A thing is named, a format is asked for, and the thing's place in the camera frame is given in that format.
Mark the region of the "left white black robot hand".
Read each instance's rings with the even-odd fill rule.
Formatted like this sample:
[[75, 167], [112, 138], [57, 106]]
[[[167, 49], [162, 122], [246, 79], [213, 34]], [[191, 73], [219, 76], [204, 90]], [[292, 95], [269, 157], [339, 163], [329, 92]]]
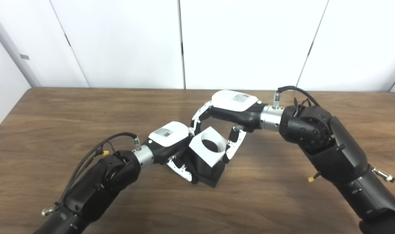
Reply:
[[186, 165], [184, 153], [188, 148], [193, 134], [190, 129], [180, 122], [172, 121], [154, 132], [136, 150], [141, 168], [151, 164], [167, 165], [179, 176], [197, 184], [198, 179]]

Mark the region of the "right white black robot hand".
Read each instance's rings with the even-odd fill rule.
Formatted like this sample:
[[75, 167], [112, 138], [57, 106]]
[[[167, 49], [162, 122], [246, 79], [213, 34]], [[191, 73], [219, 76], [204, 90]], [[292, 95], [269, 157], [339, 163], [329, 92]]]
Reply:
[[226, 89], [220, 90], [196, 111], [191, 119], [190, 127], [193, 134], [197, 135], [201, 132], [202, 122], [210, 117], [234, 123], [222, 157], [223, 163], [229, 163], [242, 144], [245, 135], [256, 129], [262, 129], [261, 113], [265, 107], [266, 103], [259, 101], [253, 95]]

